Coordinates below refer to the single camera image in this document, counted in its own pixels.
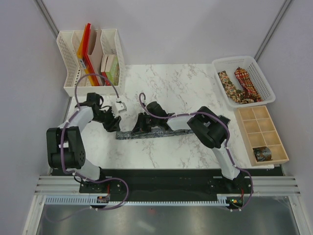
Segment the blue grey floral tie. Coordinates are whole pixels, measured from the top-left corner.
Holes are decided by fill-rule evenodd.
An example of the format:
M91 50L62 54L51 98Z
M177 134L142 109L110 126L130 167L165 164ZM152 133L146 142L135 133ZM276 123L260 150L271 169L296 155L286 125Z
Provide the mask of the blue grey floral tie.
M154 138L164 138L164 137L174 137L194 134L192 130L176 130L176 131L163 131L161 129L154 129L149 133L132 133L128 132L116 132L116 140L137 140L137 139L154 139Z

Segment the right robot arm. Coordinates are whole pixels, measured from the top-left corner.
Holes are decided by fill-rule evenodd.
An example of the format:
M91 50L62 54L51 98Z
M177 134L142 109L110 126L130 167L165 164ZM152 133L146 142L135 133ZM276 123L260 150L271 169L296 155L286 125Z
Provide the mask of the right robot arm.
M178 115L167 113L155 101L142 106L145 112L138 114L132 135L143 137L151 134L153 128L160 129L162 135L166 135L166 132L191 130L205 147L213 151L221 168L225 189L234 193L244 187L245 177L228 147L230 119L217 116L205 106L195 113Z

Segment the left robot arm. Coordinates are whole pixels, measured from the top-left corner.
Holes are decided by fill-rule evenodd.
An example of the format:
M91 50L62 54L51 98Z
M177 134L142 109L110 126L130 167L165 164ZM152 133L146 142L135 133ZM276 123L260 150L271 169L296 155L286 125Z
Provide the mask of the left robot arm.
M46 132L49 166L89 181L96 192L106 190L107 180L103 169L87 160L81 133L92 121L101 123L107 132L120 131L120 113L127 110L120 98L112 105L103 106L103 102L101 95L88 93L86 101L75 106L67 121Z

